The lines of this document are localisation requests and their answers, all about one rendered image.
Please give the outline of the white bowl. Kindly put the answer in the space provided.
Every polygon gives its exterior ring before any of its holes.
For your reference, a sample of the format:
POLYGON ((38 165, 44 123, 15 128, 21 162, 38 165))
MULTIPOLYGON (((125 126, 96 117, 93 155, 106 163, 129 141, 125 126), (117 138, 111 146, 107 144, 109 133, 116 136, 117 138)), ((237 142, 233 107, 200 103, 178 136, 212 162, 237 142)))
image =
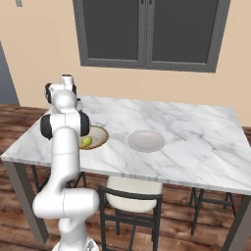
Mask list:
POLYGON ((165 146, 165 138, 156 131, 138 130, 128 137, 127 143, 133 150, 152 153, 165 146))

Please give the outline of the brown rimmed plate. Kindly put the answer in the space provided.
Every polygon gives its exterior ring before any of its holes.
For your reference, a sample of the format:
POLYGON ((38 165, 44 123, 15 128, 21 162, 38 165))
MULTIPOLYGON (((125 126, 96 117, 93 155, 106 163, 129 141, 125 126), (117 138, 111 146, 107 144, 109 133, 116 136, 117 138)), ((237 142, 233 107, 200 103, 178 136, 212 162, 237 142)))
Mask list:
POLYGON ((79 148, 82 150, 91 150, 91 149, 95 149, 95 148, 102 146, 104 143, 107 142, 107 140, 109 138, 109 133, 104 127, 99 126, 99 125, 93 125, 90 128, 89 134, 86 136, 92 137, 92 143, 88 147, 82 147, 81 141, 85 137, 85 136, 82 136, 78 140, 79 148))

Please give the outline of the grey fridge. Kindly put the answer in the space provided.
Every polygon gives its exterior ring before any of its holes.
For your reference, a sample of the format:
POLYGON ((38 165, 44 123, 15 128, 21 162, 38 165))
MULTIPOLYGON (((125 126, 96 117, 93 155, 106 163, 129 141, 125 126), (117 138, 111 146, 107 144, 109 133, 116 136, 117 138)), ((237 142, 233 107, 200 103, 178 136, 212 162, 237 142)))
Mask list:
POLYGON ((20 104, 1 42, 0 42, 0 103, 13 104, 13 105, 20 104))

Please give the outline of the grey table leg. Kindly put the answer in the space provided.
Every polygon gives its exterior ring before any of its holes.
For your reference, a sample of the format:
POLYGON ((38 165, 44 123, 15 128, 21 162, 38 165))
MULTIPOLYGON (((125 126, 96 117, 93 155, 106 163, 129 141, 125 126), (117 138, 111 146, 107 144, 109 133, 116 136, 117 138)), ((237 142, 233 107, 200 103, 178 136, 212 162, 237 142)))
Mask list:
POLYGON ((34 239, 39 244, 45 244, 49 238, 49 233, 45 222, 33 213, 32 202, 35 195, 25 170, 25 166, 21 163, 7 161, 4 161, 3 165, 20 201, 34 239))
POLYGON ((223 251, 243 251, 251 236, 251 196, 244 195, 226 238, 223 251))

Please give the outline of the grey framed window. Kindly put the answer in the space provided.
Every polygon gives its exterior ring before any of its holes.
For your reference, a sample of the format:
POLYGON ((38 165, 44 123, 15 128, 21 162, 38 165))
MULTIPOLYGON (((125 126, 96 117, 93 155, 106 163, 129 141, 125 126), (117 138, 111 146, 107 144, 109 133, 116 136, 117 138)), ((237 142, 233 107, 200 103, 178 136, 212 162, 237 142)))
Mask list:
POLYGON ((73 0, 85 67, 213 73, 230 0, 73 0))

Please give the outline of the black chair with cream seat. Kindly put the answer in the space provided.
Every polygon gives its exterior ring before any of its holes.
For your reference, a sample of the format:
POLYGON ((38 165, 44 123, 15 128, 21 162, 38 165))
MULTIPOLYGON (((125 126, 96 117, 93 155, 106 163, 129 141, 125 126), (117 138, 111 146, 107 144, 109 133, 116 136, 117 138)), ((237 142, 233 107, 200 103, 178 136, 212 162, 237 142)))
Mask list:
POLYGON ((113 251, 106 244, 106 222, 116 224, 116 235, 120 234, 120 224, 131 225, 128 251, 132 251, 135 229, 138 226, 150 228, 153 251, 157 251, 162 189, 160 182, 117 176, 109 176, 106 186, 98 186, 102 251, 113 251))

